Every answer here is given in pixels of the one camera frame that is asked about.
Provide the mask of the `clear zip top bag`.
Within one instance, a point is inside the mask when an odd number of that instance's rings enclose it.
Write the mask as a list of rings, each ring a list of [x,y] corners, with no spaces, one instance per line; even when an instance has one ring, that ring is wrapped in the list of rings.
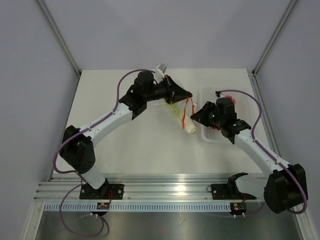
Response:
[[[196,124],[191,120],[191,115],[195,113],[197,106],[192,97],[173,104],[168,104],[164,99],[161,99],[151,105],[170,115],[187,134],[194,134],[197,131]]]

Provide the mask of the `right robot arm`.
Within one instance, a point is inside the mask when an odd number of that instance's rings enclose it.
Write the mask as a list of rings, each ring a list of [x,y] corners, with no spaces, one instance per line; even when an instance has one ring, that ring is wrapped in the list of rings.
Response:
[[[233,145],[244,151],[261,169],[266,181],[246,172],[228,178],[227,193],[232,198],[251,195],[263,199],[276,214],[289,211],[300,215],[307,210],[306,172],[300,164],[292,165],[258,141],[254,129],[237,117],[235,105],[228,97],[207,101],[190,117],[205,127],[217,127]]]

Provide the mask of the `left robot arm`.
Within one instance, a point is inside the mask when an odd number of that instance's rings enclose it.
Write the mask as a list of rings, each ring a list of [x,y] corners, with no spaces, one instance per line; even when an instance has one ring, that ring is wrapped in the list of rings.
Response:
[[[67,127],[57,150],[97,199],[108,194],[109,181],[95,166],[95,146],[115,129],[138,117],[147,109],[148,102],[163,99],[173,105],[193,96],[161,70],[137,69],[135,72],[133,84],[123,97],[116,97],[113,109],[83,127]]]

